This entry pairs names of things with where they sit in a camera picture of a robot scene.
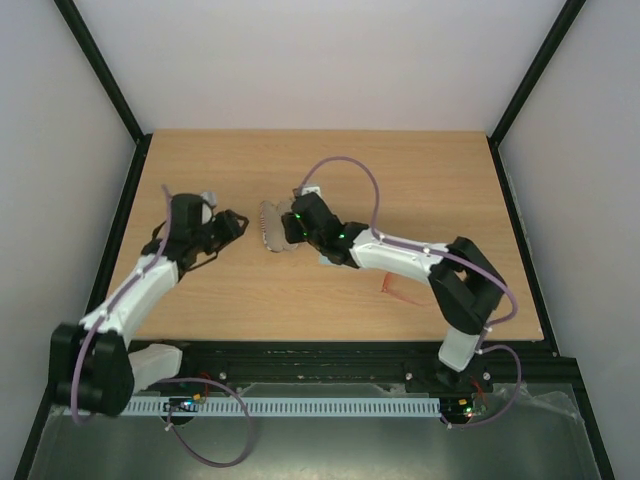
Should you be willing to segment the light blue cleaning cloth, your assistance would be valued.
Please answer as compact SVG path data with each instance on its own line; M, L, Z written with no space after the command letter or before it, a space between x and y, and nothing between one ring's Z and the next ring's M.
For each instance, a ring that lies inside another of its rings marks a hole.
M336 263L332 262L328 257L324 255L319 256L319 263L327 266L336 266Z

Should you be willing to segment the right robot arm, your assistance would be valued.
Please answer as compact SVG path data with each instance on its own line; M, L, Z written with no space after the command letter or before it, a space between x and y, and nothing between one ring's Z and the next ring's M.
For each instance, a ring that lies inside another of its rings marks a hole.
M375 269L431 287L449 324L434 361L433 380L460 390L471 379L469 364L506 294L506 284L470 240L429 244L388 236L368 224L342 222L315 192L295 198L281 214L285 240L307 243L329 263Z

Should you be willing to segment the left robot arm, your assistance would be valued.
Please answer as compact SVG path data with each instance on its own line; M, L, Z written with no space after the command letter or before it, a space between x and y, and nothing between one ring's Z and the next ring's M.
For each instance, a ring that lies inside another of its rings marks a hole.
M207 193L168 195L166 203L165 221L123 283L78 323L62 323L51 335L54 401L78 425L95 414L118 416L134 394L179 373L178 347L152 344L131 352L130 343L161 298L202 267L200 256L212 262L249 225L230 209L217 211Z

